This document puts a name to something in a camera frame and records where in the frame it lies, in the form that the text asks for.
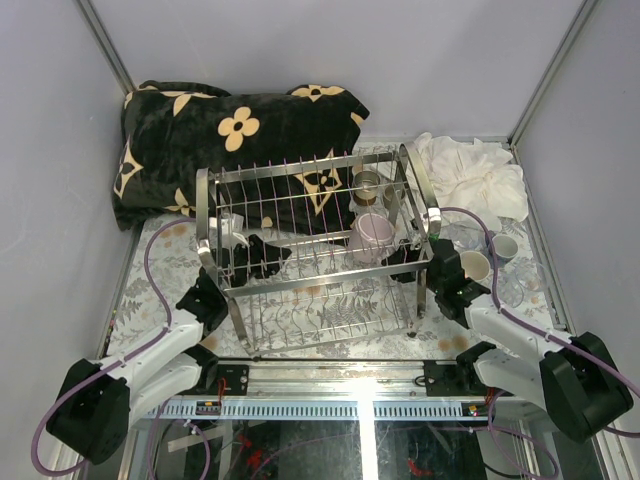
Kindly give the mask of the light blue mug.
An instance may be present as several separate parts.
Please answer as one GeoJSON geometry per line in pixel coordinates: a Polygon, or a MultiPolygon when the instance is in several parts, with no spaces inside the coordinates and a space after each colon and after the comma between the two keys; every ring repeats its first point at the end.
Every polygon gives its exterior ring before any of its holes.
{"type": "Polygon", "coordinates": [[[478,251],[463,251],[460,253],[460,262],[465,277],[482,283],[491,274],[491,265],[488,258],[478,251]]]}

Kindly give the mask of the clear glass tumbler front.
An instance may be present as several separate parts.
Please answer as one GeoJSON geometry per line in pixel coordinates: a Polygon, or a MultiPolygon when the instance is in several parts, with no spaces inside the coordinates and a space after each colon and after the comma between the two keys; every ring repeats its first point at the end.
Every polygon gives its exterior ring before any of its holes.
{"type": "Polygon", "coordinates": [[[509,294],[507,303],[519,307],[526,297],[541,294],[547,289],[545,267],[534,260],[513,261],[507,269],[509,294]]]}

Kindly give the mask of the olive beige mug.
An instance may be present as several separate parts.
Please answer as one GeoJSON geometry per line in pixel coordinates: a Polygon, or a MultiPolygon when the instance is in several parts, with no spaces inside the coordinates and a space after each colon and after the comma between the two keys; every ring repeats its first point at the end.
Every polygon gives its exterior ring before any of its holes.
{"type": "Polygon", "coordinates": [[[400,206],[402,204],[403,189],[395,184],[389,184],[385,187],[383,192],[383,205],[387,210],[390,210],[394,205],[400,206]]]}

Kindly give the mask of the stainless steel dish rack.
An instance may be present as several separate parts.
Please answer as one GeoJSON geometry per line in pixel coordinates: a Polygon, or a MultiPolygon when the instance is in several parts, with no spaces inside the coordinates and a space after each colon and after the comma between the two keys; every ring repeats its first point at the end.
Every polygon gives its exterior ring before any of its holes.
{"type": "MultiPolygon", "coordinates": [[[[404,144],[392,151],[300,161],[254,168],[252,170],[213,173],[200,169],[196,174],[197,251],[206,273],[212,278],[231,306],[231,321],[240,340],[247,339],[245,322],[238,302],[243,297],[291,291],[302,287],[353,282],[369,277],[390,278],[400,265],[383,266],[403,239],[422,245],[431,256],[428,243],[438,238],[441,210],[423,166],[410,159],[404,144]],[[377,201],[372,206],[357,205],[352,183],[362,170],[380,176],[377,201]],[[383,192],[387,185],[403,189],[402,204],[387,210],[383,192]],[[280,272],[270,278],[250,279],[245,286],[231,287],[220,268],[222,246],[211,217],[235,213],[244,217],[243,235],[252,234],[274,246],[292,250],[280,272]],[[391,248],[376,263],[357,262],[347,249],[355,218],[363,213],[386,217],[395,228],[391,248]]],[[[425,264],[416,286],[419,315],[427,308],[425,264]]]]}

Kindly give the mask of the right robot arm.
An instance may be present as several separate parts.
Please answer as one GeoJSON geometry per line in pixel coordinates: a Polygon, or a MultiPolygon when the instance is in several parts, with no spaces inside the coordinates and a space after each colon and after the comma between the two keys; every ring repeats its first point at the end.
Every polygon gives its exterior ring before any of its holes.
{"type": "Polygon", "coordinates": [[[484,280],[463,267],[447,239],[431,242],[423,273],[440,312],[486,337],[457,358],[456,382],[467,394],[504,390],[547,413],[559,431],[584,442],[629,412],[634,401],[604,342],[523,320],[484,280]]]}

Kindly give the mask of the grey textured coffee mug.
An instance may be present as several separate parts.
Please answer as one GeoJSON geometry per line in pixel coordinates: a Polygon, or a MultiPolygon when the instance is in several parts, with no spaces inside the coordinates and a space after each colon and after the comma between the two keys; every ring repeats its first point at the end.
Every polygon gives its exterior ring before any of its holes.
{"type": "Polygon", "coordinates": [[[500,264],[506,264],[512,261],[519,252],[519,246],[516,240],[508,235],[495,234],[487,242],[489,253],[495,257],[500,264]]]}

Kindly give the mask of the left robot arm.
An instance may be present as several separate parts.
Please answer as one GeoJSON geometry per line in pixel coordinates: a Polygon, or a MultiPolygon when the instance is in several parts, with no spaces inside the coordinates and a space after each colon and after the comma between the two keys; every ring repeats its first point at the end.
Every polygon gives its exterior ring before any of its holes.
{"type": "Polygon", "coordinates": [[[231,312],[212,278],[201,270],[175,305],[163,306],[165,325],[119,353],[73,364],[41,426],[94,465],[154,407],[181,393],[221,394],[226,387],[218,357],[203,344],[231,312]]]}

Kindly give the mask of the pink mug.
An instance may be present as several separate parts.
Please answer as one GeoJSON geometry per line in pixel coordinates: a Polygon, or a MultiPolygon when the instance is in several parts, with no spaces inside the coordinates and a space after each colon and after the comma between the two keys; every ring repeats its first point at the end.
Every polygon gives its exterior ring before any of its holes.
{"type": "Polygon", "coordinates": [[[395,228],[386,217],[363,213],[355,218],[347,249],[357,262],[376,263],[391,248],[394,237],[395,228]]]}

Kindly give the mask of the clear faceted glass cup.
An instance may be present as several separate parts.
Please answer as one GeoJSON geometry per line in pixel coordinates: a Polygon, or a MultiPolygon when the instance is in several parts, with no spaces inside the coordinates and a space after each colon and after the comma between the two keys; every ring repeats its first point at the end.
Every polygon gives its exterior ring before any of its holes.
{"type": "Polygon", "coordinates": [[[457,223],[446,226],[444,236],[450,239],[459,251],[485,250],[490,238],[482,229],[478,230],[457,223]]]}

